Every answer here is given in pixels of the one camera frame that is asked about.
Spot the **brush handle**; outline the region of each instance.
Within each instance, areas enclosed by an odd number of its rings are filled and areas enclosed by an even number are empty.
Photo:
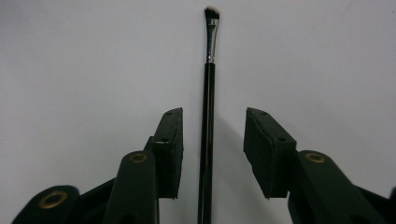
[[[213,63],[205,64],[198,224],[210,224],[211,222],[215,67]]]

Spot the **brush tip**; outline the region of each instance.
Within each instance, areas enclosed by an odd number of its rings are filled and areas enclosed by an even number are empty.
[[[218,20],[218,19],[220,19],[219,10],[217,8],[215,8],[215,7],[212,7],[212,6],[208,6],[208,7],[205,8],[205,16],[206,16],[207,20],[210,20],[210,19]]]

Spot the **clamp jaw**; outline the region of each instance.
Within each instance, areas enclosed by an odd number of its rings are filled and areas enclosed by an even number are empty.
[[[354,186],[323,153],[296,150],[297,142],[264,111],[248,108],[244,151],[266,198],[289,196],[295,224],[396,223],[390,199]]]
[[[159,223],[159,198],[178,194],[183,159],[183,110],[163,114],[142,151],[123,157],[117,176],[82,195],[72,186],[38,193],[13,224]]]

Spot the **silver ferrule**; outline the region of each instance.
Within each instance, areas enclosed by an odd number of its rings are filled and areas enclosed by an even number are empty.
[[[219,20],[210,19],[206,20],[206,31],[207,31],[207,50],[206,50],[206,62],[215,62],[215,48],[216,48],[216,35],[218,33]]]

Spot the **makeup brush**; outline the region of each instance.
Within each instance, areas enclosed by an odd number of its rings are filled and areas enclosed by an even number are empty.
[[[213,116],[215,103],[215,46],[219,11],[205,9],[207,50],[202,117],[201,164],[199,176],[198,224],[210,224],[212,210]]]

